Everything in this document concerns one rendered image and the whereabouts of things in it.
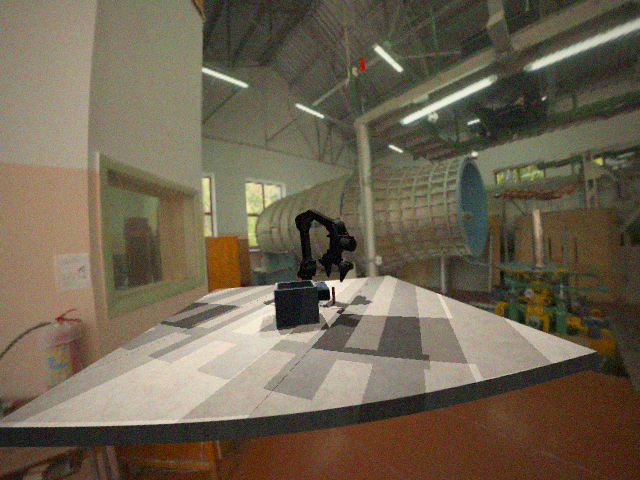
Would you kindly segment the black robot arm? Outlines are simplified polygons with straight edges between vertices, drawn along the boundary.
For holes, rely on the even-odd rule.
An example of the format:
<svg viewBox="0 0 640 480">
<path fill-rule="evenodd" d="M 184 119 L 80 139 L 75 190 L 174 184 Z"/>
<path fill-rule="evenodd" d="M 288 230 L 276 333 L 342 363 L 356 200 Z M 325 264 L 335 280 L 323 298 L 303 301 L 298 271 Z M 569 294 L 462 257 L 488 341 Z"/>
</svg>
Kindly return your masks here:
<svg viewBox="0 0 640 480">
<path fill-rule="evenodd" d="M 357 243 L 354 236 L 349 236 L 348 231 L 343 221 L 331 219 L 317 210 L 308 210 L 295 218 L 297 229 L 300 231 L 301 248 L 302 248 L 302 261 L 300 263 L 300 270 L 297 273 L 298 278 L 302 278 L 302 281 L 312 280 L 312 276 L 316 274 L 316 260 L 313 260 L 311 254 L 309 229 L 312 221 L 317 221 L 326 227 L 330 233 L 326 236 L 330 238 L 331 249 L 342 249 L 353 252 Z M 322 255 L 320 263 L 328 266 L 332 262 L 336 262 L 337 258 L 334 251 Z"/>
</svg>

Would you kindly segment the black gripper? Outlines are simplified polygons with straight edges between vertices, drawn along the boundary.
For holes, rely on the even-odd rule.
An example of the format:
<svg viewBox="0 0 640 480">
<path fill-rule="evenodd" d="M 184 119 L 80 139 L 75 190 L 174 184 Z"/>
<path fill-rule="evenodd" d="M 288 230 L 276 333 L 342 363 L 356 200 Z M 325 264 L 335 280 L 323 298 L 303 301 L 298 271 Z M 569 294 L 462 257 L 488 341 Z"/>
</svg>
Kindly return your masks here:
<svg viewBox="0 0 640 480">
<path fill-rule="evenodd" d="M 343 252 L 342 249 L 331 249 L 329 248 L 329 252 L 332 253 L 332 251 L 334 251 L 337 261 L 336 262 L 332 262 L 335 265 L 338 265 L 338 271 L 340 272 L 340 283 L 343 282 L 344 278 L 346 277 L 347 273 L 349 272 L 349 270 L 353 269 L 353 263 L 345 261 L 345 262 L 341 262 L 343 261 L 343 258 L 341 258 L 341 254 Z M 332 268 L 332 263 L 329 264 L 328 266 L 324 266 L 327 277 L 330 277 L 330 273 L 331 273 L 331 268 Z"/>
</svg>

